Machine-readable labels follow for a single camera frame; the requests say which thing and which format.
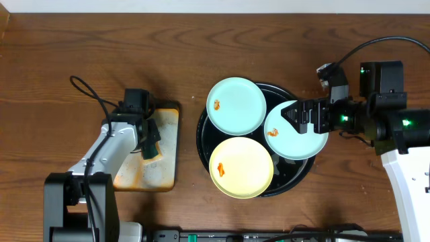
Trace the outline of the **green yellow sponge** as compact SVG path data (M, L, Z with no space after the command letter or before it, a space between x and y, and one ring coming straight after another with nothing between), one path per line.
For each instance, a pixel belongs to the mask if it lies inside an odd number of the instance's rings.
M159 147L159 141L155 142L154 144L144 144L141 148L141 153L144 160L155 159L162 155Z

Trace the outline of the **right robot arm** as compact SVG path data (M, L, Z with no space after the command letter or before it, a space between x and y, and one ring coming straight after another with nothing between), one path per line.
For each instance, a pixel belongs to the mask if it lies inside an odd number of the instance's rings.
M281 110L299 134L339 130L370 140L388 174L405 241L429 240L429 110L409 109L399 60L360 65L359 94L349 96L341 67L323 79L328 97L297 101Z

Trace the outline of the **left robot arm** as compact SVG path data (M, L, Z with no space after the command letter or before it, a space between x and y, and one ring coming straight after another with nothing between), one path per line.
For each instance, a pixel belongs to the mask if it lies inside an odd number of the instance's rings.
M114 179L132 152L157 154L154 110L148 91L127 89L84 157L67 172L46 178L44 241L142 241L141 224L119 219Z

